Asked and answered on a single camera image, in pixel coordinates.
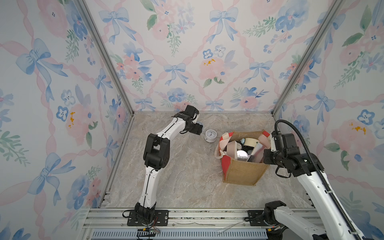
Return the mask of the grey mirror clock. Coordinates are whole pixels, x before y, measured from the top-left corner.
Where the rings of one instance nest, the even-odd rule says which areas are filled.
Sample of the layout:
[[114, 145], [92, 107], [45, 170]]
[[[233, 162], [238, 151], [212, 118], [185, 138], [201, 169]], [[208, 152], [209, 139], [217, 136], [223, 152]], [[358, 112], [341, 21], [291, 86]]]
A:
[[250, 154], [249, 162], [261, 163], [264, 156], [264, 149], [265, 149], [265, 146], [263, 144], [257, 143]]

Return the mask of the white round alarm clock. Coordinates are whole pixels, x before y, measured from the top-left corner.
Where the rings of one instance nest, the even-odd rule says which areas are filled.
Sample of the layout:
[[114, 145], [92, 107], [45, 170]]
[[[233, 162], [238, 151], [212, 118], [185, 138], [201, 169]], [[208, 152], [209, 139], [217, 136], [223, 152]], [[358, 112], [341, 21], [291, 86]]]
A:
[[205, 141], [208, 143], [214, 143], [217, 140], [218, 134], [215, 130], [209, 129], [205, 132]]

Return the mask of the blue twin-bell clock beige base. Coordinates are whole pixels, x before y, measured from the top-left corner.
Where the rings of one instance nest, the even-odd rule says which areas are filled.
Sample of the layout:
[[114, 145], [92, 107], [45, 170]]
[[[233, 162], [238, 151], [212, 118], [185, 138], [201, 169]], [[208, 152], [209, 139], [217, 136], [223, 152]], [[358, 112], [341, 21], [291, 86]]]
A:
[[259, 143], [259, 140], [254, 138], [243, 138], [241, 139], [241, 144], [245, 148], [254, 148]]

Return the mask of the pink round alarm clock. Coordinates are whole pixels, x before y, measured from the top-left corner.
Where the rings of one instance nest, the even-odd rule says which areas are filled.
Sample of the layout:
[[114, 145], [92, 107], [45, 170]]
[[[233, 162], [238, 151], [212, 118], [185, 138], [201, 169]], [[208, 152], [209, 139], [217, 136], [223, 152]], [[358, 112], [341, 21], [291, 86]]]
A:
[[249, 159], [249, 154], [244, 150], [238, 150], [236, 153], [236, 159], [238, 161], [247, 162]]

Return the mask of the grey panel clock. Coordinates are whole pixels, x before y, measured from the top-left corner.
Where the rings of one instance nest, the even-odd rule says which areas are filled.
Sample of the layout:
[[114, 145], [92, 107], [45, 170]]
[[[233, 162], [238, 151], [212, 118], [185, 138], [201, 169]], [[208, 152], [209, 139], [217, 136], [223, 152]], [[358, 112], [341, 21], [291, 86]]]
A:
[[226, 148], [226, 154], [227, 156], [229, 156], [230, 158], [234, 159], [234, 160], [237, 160], [238, 159], [238, 155], [237, 155], [237, 151], [238, 151], [238, 143], [236, 141], [231, 141], [227, 144], [227, 148]]

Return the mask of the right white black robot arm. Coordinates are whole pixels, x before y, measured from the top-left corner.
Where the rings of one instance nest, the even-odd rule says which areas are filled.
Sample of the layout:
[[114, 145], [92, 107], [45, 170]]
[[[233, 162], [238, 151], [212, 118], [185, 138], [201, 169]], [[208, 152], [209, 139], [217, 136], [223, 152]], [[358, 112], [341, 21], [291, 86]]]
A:
[[301, 153], [293, 134], [273, 132], [271, 138], [271, 148], [264, 151], [264, 164], [286, 169], [298, 179], [324, 226], [316, 227], [281, 201], [265, 205], [265, 222], [282, 224], [304, 240], [366, 240], [330, 186], [319, 159], [309, 150]]

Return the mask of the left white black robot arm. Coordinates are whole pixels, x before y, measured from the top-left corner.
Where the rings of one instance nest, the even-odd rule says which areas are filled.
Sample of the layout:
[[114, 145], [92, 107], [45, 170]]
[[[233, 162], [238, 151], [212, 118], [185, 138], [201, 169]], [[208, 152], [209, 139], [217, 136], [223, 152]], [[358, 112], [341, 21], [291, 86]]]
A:
[[162, 169], [170, 160], [171, 141], [178, 134], [200, 135], [203, 126], [199, 123], [199, 110], [188, 105], [184, 111], [176, 113], [172, 121], [157, 134], [149, 134], [143, 159], [145, 162], [145, 181], [142, 194], [135, 205], [135, 214], [144, 223], [152, 223], [156, 212], [156, 195]]

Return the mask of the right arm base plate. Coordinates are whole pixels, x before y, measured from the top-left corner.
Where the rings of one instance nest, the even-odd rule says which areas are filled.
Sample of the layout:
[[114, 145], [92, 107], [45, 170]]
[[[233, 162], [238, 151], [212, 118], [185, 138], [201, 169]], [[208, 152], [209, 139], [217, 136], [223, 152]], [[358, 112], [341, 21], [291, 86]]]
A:
[[274, 211], [248, 210], [247, 214], [248, 216], [244, 218], [244, 221], [250, 223], [252, 227], [267, 227], [273, 229], [285, 227], [285, 225], [277, 221]]

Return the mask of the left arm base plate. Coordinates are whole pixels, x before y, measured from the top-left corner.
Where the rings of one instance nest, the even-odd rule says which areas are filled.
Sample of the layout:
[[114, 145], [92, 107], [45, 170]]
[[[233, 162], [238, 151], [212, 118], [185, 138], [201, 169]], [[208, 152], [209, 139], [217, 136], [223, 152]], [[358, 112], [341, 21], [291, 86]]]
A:
[[135, 210], [126, 210], [122, 213], [127, 219], [129, 227], [166, 227], [169, 221], [169, 210], [155, 210], [148, 216], [141, 216]]

